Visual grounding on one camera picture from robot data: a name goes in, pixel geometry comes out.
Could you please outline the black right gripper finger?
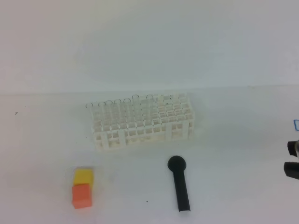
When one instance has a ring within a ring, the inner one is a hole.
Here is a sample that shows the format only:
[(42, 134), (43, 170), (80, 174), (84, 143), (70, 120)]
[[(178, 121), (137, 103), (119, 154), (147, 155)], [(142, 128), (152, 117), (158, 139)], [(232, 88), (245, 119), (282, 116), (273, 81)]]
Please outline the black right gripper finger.
[(296, 141), (289, 141), (289, 142), (287, 143), (288, 152), (289, 152), (289, 154), (292, 155), (292, 156), (296, 156), (296, 152), (295, 152), (295, 148), (294, 148), (294, 146), (295, 146), (295, 142), (296, 142)]
[(287, 177), (299, 179), (299, 163), (298, 162), (285, 162), (284, 172)]

